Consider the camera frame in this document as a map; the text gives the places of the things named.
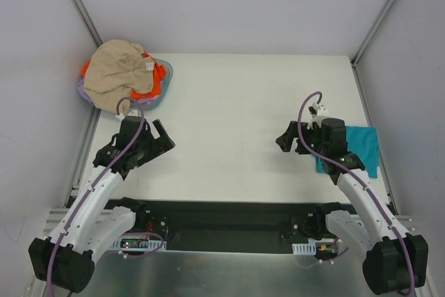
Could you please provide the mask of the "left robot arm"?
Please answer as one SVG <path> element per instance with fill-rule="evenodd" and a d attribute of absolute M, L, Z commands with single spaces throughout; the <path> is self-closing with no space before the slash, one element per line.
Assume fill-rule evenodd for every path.
<path fill-rule="evenodd" d="M 111 244 L 126 233 L 162 236 L 150 229 L 145 204 L 122 198 L 102 221 L 98 218 L 113 193 L 135 168 L 175 147 L 160 120 L 149 123 L 143 116 L 126 116 L 120 130 L 100 149 L 85 188 L 65 216 L 45 238 L 34 238 L 29 257 L 37 279 L 45 281 L 49 293 L 54 287 L 82 292 L 91 280 L 96 264 Z"/>

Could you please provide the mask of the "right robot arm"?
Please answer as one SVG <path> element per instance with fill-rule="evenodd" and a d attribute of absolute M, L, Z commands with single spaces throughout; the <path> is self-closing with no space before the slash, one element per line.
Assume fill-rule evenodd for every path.
<path fill-rule="evenodd" d="M 332 234 L 340 238 L 360 259 L 364 279 L 376 295 L 409 296 L 426 283 L 427 241 L 413 235 L 372 191 L 364 164 L 349 150 L 343 120 L 292 121 L 275 142 L 283 152 L 296 144 L 298 154 L 319 158 L 359 216 L 354 221 L 338 202 L 320 204 L 300 224 L 302 234 L 316 240 Z"/>

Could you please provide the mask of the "teal t-shirt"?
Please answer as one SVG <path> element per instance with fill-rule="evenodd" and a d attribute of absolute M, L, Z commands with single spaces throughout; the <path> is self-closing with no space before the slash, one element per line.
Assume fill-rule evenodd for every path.
<path fill-rule="evenodd" d="M 349 127 L 340 119 L 328 118 L 314 130 L 308 144 L 316 158 L 316 171 L 328 174 L 333 182 L 339 175 L 364 170 L 372 179 L 378 177 L 379 142 L 372 127 Z"/>

